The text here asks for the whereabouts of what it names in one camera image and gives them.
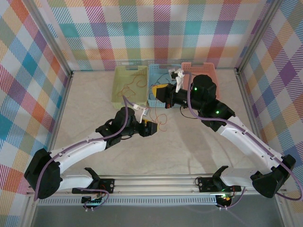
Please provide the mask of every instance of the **blue basket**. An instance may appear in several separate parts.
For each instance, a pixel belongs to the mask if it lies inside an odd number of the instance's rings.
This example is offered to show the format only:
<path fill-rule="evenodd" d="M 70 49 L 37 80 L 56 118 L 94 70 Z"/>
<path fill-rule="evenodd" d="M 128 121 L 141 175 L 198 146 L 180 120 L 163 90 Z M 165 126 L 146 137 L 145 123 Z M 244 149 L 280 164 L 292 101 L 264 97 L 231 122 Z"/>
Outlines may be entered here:
<path fill-rule="evenodd" d="M 171 81 L 169 69 L 180 69 L 179 64 L 150 64 L 148 67 L 148 104 L 150 107 L 165 107 L 165 103 L 156 100 L 156 97 L 151 91 L 151 86 L 158 84 L 175 84 L 175 81 Z"/>

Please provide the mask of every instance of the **orange wire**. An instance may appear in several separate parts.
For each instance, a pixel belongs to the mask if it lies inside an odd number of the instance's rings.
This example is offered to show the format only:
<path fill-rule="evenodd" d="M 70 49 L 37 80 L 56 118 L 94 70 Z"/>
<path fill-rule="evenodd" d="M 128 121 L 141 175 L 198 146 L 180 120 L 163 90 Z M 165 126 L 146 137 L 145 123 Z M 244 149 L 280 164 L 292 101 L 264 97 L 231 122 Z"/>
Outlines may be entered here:
<path fill-rule="evenodd" d="M 104 186 L 103 184 L 102 184 L 101 186 L 102 186 L 102 187 L 104 188 L 104 190 L 106 191 L 105 186 Z M 104 195 L 102 195 L 102 192 L 101 192 L 101 196 L 102 196 L 102 197 L 104 197 L 104 196 L 105 196 L 105 194 L 106 194 L 106 193 L 104 193 Z"/>
<path fill-rule="evenodd" d="M 137 78 L 138 76 L 140 76 L 140 75 L 135 76 L 134 79 L 133 79 L 133 81 L 132 81 L 131 83 L 129 83 L 129 84 L 124 84 L 123 89 L 117 93 L 117 96 L 118 96 L 118 97 L 121 97 L 121 96 L 125 95 L 125 93 L 128 92 L 128 91 L 132 91 L 133 94 L 130 95 L 129 97 L 126 97 L 126 98 L 130 98 L 131 96 L 136 95 L 136 93 L 135 93 L 132 89 L 130 89 L 130 87 L 129 87 L 128 85 L 133 84 L 134 81 L 136 80 L 136 78 Z M 136 83 L 136 85 L 137 85 L 138 87 L 145 87 L 145 86 L 147 85 L 147 80 L 146 80 L 144 86 L 139 86 L 138 83 L 139 83 L 140 81 L 142 81 L 142 80 L 139 80 L 139 81 Z"/>
<path fill-rule="evenodd" d="M 156 120 L 153 120 L 152 118 L 152 120 L 155 122 L 155 123 L 157 123 L 157 124 L 159 124 L 159 126 L 158 126 L 158 128 L 159 128 L 159 130 L 160 131 L 167 131 L 167 130 L 162 130 L 161 128 L 160 128 L 160 125 L 165 125 L 166 123 L 167 123 L 167 115 L 166 114 L 160 114 L 159 116 L 157 115 L 157 101 L 158 101 L 158 99 L 156 99 L 156 103 L 155 103 L 155 115 L 156 115 Z M 160 116 L 162 116 L 162 115 L 164 115 L 165 117 L 166 117 L 166 121 L 165 121 L 165 123 L 162 123 L 162 122 L 160 122 L 159 120 L 158 120 L 158 118 L 160 117 Z"/>

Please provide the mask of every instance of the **yellow object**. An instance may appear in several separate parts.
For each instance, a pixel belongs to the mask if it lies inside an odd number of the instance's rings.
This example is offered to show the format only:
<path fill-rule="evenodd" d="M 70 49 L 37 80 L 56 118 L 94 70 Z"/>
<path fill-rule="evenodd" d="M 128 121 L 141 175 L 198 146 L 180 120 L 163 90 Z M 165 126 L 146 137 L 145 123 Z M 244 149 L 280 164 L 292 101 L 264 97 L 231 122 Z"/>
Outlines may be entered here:
<path fill-rule="evenodd" d="M 150 121 L 150 120 L 146 120 L 144 118 L 142 118 L 142 122 L 144 123 L 144 125 L 146 126 L 147 125 L 147 122 L 153 122 L 153 121 Z"/>
<path fill-rule="evenodd" d="M 152 89 L 152 93 L 153 93 L 153 95 L 155 96 L 155 97 L 157 97 L 156 96 L 156 94 L 157 94 L 157 89 L 158 88 L 163 88 L 163 87 L 166 87 L 168 84 L 159 84 L 159 85 L 155 85 L 155 86 L 153 86 L 151 89 Z"/>

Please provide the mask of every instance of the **colorful checkered backdrop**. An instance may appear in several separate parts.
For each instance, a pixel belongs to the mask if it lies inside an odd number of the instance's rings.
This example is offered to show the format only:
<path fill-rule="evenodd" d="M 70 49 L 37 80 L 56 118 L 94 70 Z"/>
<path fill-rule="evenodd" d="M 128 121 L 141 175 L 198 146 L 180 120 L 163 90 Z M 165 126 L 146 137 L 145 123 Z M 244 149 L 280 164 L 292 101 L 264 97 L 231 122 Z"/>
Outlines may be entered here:
<path fill-rule="evenodd" d="M 0 227 L 14 227 L 23 172 L 47 148 L 67 76 L 21 0 L 0 1 Z"/>
<path fill-rule="evenodd" d="M 234 68 L 266 0 L 35 0 L 74 70 L 207 61 Z"/>
<path fill-rule="evenodd" d="M 270 7 L 270 4 L 273 2 L 273 0 L 267 0 L 261 13 L 259 14 L 259 17 L 253 27 L 253 29 L 251 30 L 250 32 L 250 35 L 244 45 L 244 48 L 242 49 L 242 52 L 240 54 L 240 57 L 238 58 L 238 61 L 237 61 L 237 64 L 235 65 L 236 68 L 238 68 L 243 60 L 243 57 L 245 56 L 246 54 L 246 51 L 248 49 L 248 47 L 250 46 L 250 44 L 252 43 L 254 37 L 255 37 L 255 34 L 256 32 L 258 31 L 258 29 L 260 28 L 260 26 L 262 25 L 262 20 L 263 18 L 265 17 L 265 15 L 267 14 L 268 12 L 268 9 Z"/>
<path fill-rule="evenodd" d="M 301 183 L 303 183 L 302 12 L 303 1 L 284 0 L 243 74 L 262 139 L 277 151 L 295 157 L 294 173 Z M 303 213 L 303 202 L 293 202 L 293 207 L 295 212 Z"/>

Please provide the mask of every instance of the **green basket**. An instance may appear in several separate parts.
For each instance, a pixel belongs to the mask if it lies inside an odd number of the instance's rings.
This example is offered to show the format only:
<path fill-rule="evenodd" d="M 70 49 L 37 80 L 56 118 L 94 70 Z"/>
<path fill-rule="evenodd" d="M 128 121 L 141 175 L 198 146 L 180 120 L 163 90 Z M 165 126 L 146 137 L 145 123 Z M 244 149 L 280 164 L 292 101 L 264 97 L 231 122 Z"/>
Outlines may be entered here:
<path fill-rule="evenodd" d="M 122 95 L 137 105 L 146 105 L 148 92 L 148 67 L 125 65 L 117 66 L 112 91 L 112 104 L 114 108 L 124 106 Z"/>

